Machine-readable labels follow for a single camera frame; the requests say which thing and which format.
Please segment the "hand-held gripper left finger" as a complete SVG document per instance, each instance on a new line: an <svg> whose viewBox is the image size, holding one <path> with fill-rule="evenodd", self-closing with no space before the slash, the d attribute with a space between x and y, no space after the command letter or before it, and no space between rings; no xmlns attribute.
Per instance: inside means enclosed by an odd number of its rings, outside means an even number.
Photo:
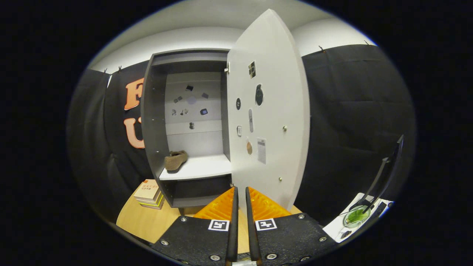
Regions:
<svg viewBox="0 0 473 266"><path fill-rule="evenodd" d="M191 266L231 266L238 259L238 189L231 187L194 216L179 216L152 249Z"/></svg>

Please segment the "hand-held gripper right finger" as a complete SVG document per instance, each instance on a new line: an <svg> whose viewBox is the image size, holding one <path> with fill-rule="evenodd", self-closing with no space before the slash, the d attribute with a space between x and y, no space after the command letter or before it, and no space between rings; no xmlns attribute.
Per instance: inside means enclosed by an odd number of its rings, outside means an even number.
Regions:
<svg viewBox="0 0 473 266"><path fill-rule="evenodd" d="M336 249L337 242L308 214L291 214L254 188L245 193L254 265L299 266Z"/></svg>

